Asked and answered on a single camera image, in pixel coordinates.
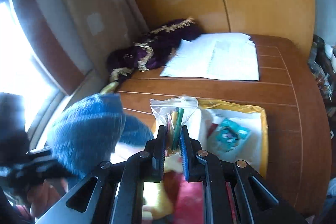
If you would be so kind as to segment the person's left hand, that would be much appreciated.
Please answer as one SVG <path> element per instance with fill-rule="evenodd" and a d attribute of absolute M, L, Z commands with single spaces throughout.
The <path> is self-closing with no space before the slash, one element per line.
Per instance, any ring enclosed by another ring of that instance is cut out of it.
<path fill-rule="evenodd" d="M 32 186 L 27 192 L 27 201 L 31 204 L 30 214 L 33 218 L 40 218 L 47 210 L 64 196 L 55 188 L 56 183 L 60 189 L 68 192 L 68 181 L 64 178 L 56 180 L 44 180 L 41 184 Z"/>

